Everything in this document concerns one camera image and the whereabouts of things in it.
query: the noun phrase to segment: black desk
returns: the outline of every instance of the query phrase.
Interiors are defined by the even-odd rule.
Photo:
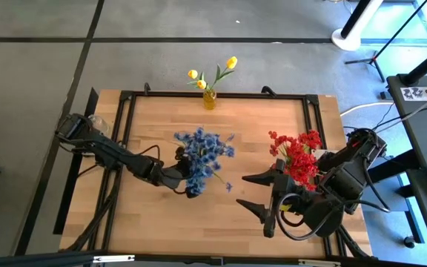
[[[405,116],[418,109],[425,102],[405,101],[400,88],[407,88],[396,76],[387,78],[390,92],[398,113]],[[427,87],[427,76],[423,77],[417,87]],[[410,186],[402,188],[404,197],[415,196],[427,227],[427,111],[422,111],[403,122],[413,149],[394,159],[369,170],[373,182],[392,177],[404,171],[408,174]]]

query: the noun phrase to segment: yellow tulip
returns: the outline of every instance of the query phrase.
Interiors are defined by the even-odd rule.
[[[197,81],[197,86],[200,89],[205,89],[207,87],[207,83],[205,81],[199,80],[199,81]]]
[[[235,56],[232,56],[228,61],[227,61],[227,67],[229,69],[233,69],[236,66],[236,63],[238,62],[238,59],[236,59]]]
[[[188,73],[188,75],[189,75],[189,77],[191,77],[192,79],[195,79],[195,78],[197,78],[197,70],[189,70],[189,73]]]

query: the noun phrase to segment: small vase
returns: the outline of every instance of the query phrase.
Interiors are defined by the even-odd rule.
[[[213,110],[216,106],[216,92],[214,90],[204,90],[204,107]]]

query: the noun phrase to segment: wheel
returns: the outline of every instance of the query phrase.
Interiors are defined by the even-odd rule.
[[[406,248],[414,248],[414,238],[413,237],[405,237],[405,239],[403,240],[403,244],[405,245]]]

